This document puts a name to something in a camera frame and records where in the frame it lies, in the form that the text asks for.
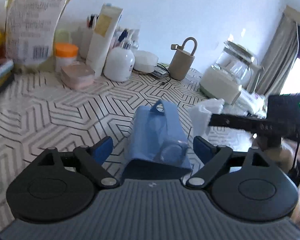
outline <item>beige bag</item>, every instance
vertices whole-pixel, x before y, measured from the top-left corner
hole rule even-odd
[[[184,50],[185,45],[189,40],[194,42],[194,49],[191,53]],[[169,73],[173,79],[183,80],[186,77],[192,62],[194,61],[194,53],[197,50],[197,46],[197,40],[193,37],[186,38],[182,46],[177,44],[171,45],[172,50],[177,50],[169,66]]]

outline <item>white plastic bag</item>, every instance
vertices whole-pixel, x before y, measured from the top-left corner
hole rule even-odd
[[[188,110],[192,126],[193,136],[201,136],[205,140],[208,138],[210,127],[208,124],[212,114],[221,114],[225,101],[223,99],[211,98],[197,103]]]

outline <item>orange-lidded jar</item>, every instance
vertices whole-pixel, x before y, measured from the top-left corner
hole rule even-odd
[[[56,56],[56,72],[61,71],[61,67],[69,66],[77,59],[78,47],[70,43],[55,43],[54,50]]]

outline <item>orange lid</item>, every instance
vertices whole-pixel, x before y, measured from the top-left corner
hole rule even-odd
[[[57,57],[75,57],[78,54],[78,47],[70,43],[55,43],[54,49]]]

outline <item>label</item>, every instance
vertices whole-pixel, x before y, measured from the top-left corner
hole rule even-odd
[[[101,14],[98,17],[96,27],[94,28],[94,32],[101,35],[102,37],[106,36],[106,32],[110,26],[112,18],[108,15]]]
[[[54,31],[66,0],[12,0],[7,11],[6,56],[38,65],[52,56]]]

